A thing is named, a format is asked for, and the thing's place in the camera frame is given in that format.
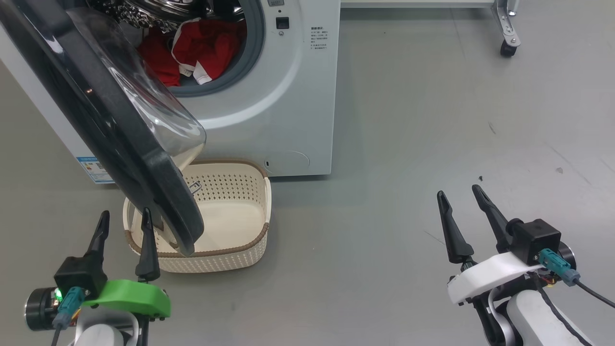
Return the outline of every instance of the plastic basket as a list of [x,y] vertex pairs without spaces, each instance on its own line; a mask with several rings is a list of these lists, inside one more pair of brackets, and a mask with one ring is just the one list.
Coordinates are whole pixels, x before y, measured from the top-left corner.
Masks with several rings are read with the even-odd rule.
[[[210,273],[249,267],[263,256],[271,218],[271,184],[266,174],[243,162],[194,164],[182,171],[203,215],[205,230],[195,253],[178,253],[166,223],[156,229],[160,269],[172,273]],[[124,202],[124,229],[130,248],[141,254],[141,213]]]

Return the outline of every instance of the basket handle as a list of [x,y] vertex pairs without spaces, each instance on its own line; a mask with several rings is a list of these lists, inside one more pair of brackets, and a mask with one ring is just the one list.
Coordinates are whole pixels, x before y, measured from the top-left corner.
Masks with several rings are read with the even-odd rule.
[[265,223],[271,222],[271,182],[265,177],[265,194],[267,210],[265,210]]
[[122,208],[122,221],[124,223],[124,230],[130,231],[130,225],[128,224],[128,213],[130,210],[130,200],[126,198],[124,200],[124,207]]

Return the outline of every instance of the teal connector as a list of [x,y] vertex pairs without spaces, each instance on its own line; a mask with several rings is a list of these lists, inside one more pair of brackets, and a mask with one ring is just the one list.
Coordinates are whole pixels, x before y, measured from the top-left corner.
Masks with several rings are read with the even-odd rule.
[[58,315],[52,322],[54,329],[65,330],[71,324],[73,315],[77,312],[85,300],[85,294],[80,287],[73,287],[68,290],[66,297],[58,307]]
[[570,267],[570,263],[566,262],[560,255],[550,249],[543,249],[538,255],[538,262],[546,269],[557,274],[568,285],[574,286],[574,280],[580,279],[581,274]]

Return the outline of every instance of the washing machine door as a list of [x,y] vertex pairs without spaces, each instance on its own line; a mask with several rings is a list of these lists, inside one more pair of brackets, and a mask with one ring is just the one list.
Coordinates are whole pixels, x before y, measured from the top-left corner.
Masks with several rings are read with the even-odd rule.
[[156,226],[164,219],[179,251],[192,254],[204,226],[179,167],[203,149],[198,121],[107,16],[56,0],[0,0],[0,20],[128,199]]

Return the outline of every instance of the caster wheel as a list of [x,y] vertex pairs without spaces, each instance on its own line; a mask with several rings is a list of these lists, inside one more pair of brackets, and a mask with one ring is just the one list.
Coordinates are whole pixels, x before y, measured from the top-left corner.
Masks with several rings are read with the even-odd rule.
[[517,47],[511,47],[506,43],[506,40],[502,42],[502,47],[500,48],[500,55],[503,57],[511,57],[515,55],[517,52]]

